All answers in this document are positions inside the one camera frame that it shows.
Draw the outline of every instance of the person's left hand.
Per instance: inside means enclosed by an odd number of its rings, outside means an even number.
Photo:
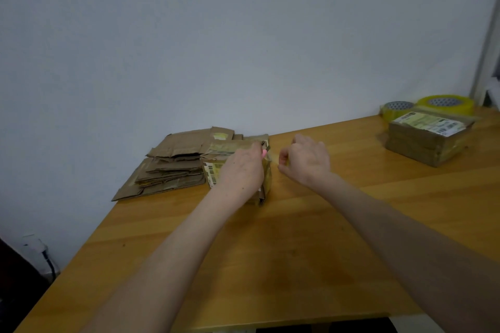
[[[264,181],[262,147],[254,142],[250,149],[238,149],[221,168],[216,188],[226,197],[234,198],[241,207],[259,189]]]

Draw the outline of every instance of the wooden tabletop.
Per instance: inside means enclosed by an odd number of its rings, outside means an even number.
[[[500,113],[478,113],[469,148],[437,169],[384,149],[379,116],[300,132],[325,142],[332,168],[353,185],[500,261]],[[272,150],[293,135],[271,136]],[[174,331],[420,312],[334,208],[275,165],[272,176],[266,203],[241,208],[217,236]],[[77,332],[207,191],[116,203],[17,332]]]

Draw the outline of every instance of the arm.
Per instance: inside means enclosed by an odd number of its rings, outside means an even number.
[[[279,162],[281,172],[339,210],[445,331],[500,331],[498,263],[346,183],[330,172],[321,142],[296,135]]]
[[[261,154],[260,145],[254,144],[229,157],[219,183],[81,333],[169,331],[218,231],[262,184]]]

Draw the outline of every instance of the hand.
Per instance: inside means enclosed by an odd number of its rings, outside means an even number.
[[[264,181],[262,146],[254,142],[250,149],[238,149],[221,168],[216,188],[227,197],[235,198],[241,207],[259,189]]]
[[[330,156],[323,142],[316,143],[311,137],[296,134],[291,146],[279,152],[278,169],[304,186],[314,188],[318,177],[330,173]]]

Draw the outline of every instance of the yellow tape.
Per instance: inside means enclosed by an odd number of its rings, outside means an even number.
[[[407,114],[413,105],[410,102],[389,102],[380,108],[380,113],[385,121],[392,121]]]
[[[416,105],[456,115],[473,115],[474,101],[459,95],[433,95],[420,99]]]

